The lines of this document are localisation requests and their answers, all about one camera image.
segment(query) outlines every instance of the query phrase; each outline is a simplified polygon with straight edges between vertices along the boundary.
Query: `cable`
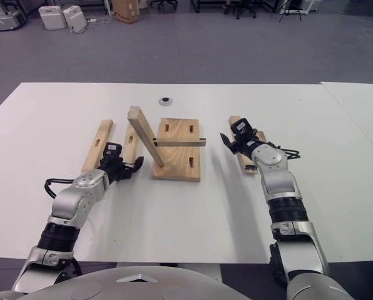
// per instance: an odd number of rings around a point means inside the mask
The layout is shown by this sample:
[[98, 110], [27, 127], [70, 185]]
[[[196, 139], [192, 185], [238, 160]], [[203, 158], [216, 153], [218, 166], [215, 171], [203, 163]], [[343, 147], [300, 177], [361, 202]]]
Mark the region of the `cable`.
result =
[[82, 269], [81, 266], [79, 265], [79, 262], [75, 259], [75, 257], [72, 258], [71, 263], [74, 266], [74, 272], [73, 274], [79, 276], [82, 276]]
[[291, 149], [284, 149], [281, 148], [281, 146], [276, 146], [272, 142], [267, 142], [268, 145], [272, 146], [275, 149], [280, 149], [284, 151], [286, 154], [288, 154], [287, 159], [297, 159], [300, 158], [299, 151], [297, 150], [291, 150]]
[[87, 30], [87, 28], [88, 28], [88, 25], [89, 24], [87, 24], [83, 29], [83, 31], [74, 31], [74, 27], [70, 27], [69, 28], [69, 31], [70, 31], [70, 33], [76, 33], [76, 34], [84, 34], [85, 33], [85, 31]]
[[50, 184], [52, 183], [61, 183], [61, 184], [72, 184], [74, 179], [60, 179], [60, 178], [49, 178], [44, 182], [44, 190], [51, 196], [53, 199], [56, 197], [56, 194], [50, 189]]
[[284, 151], [285, 153], [288, 154], [287, 159], [297, 159], [300, 158], [299, 151], [296, 150], [290, 150], [290, 149], [283, 149], [281, 146], [278, 146], [280, 150]]
[[93, 16], [93, 15], [90, 15], [88, 17], [86, 17], [86, 22], [88, 22], [88, 24], [110, 24], [111, 22], [113, 22], [114, 20], [114, 17], [113, 16], [105, 16], [105, 17], [96, 17], [96, 16]]

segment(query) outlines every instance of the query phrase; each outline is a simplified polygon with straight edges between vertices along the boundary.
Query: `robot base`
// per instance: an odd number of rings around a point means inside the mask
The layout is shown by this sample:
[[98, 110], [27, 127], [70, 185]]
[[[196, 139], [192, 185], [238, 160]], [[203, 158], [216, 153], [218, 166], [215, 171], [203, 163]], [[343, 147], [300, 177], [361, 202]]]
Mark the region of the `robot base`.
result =
[[0, 31], [19, 29], [26, 21], [21, 11], [12, 11], [5, 16], [0, 16]]

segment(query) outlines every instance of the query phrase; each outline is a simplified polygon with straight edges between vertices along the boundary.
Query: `cardboard box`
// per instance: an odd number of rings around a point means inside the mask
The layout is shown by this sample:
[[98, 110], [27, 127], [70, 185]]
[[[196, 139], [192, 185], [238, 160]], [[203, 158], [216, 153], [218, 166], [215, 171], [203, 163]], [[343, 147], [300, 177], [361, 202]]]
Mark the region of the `cardboard box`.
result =
[[139, 20], [138, 0], [112, 0], [115, 18], [131, 24]]

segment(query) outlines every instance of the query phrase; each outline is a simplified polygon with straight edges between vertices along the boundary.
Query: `pine wood piece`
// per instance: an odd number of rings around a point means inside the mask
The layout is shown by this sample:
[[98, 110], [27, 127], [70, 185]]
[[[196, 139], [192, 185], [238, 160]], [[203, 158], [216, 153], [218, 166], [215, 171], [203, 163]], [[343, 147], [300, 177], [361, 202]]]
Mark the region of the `pine wood piece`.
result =
[[139, 140], [139, 135], [136, 133], [134, 127], [132, 127], [131, 124], [128, 124], [123, 151], [121, 153], [124, 163], [133, 164], [135, 162], [136, 149], [138, 148]]
[[[241, 118], [240, 116], [230, 116], [230, 119], [228, 121], [231, 125], [237, 122], [240, 118]], [[257, 137], [259, 138], [259, 140], [263, 142], [266, 141], [263, 131], [258, 131]], [[256, 165], [251, 159], [249, 159], [248, 157], [246, 157], [245, 155], [241, 153], [238, 153], [237, 156], [238, 156], [239, 165], [241, 166], [241, 170], [243, 173], [249, 174], [249, 175], [257, 174]]]
[[[199, 139], [199, 120], [162, 118], [158, 139]], [[153, 179], [200, 181], [199, 147], [160, 147], [166, 157], [163, 167], [154, 163]]]
[[155, 146], [153, 139], [156, 138], [151, 130], [151, 127], [139, 106], [131, 106], [128, 111], [128, 121], [139, 135], [141, 141], [148, 149], [157, 165], [163, 167], [165, 165], [165, 156], [161, 148]]
[[205, 147], [206, 139], [173, 139], [161, 138], [154, 139], [155, 145], [158, 147]]
[[113, 120], [102, 120], [100, 122], [100, 126], [98, 128], [95, 138], [93, 139], [92, 146], [90, 147], [89, 153], [83, 164], [81, 170], [82, 173], [93, 170], [98, 166], [99, 160], [103, 155], [103, 150], [106, 146], [112, 127]]

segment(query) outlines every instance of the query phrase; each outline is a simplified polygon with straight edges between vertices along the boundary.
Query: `office chair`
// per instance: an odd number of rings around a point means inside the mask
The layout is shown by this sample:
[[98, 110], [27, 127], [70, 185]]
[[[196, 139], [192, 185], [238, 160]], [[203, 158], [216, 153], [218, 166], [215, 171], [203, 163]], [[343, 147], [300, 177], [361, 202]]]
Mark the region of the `office chair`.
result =
[[171, 4], [174, 7], [174, 10], [176, 10], [176, 7], [178, 6], [177, 0], [152, 0], [150, 1], [150, 7], [153, 6], [153, 3], [159, 3], [157, 9], [160, 10], [161, 8], [164, 8], [164, 2]]
[[[244, 10], [248, 9], [250, 13], [253, 13], [253, 18], [256, 18], [256, 11], [253, 8], [253, 2], [252, 0], [240, 0], [240, 2], [232, 5], [232, 14], [235, 14], [237, 12], [237, 20], [239, 20], [239, 17], [243, 13]], [[223, 6], [223, 12], [224, 14], [228, 14], [231, 10], [231, 5], [229, 6]]]

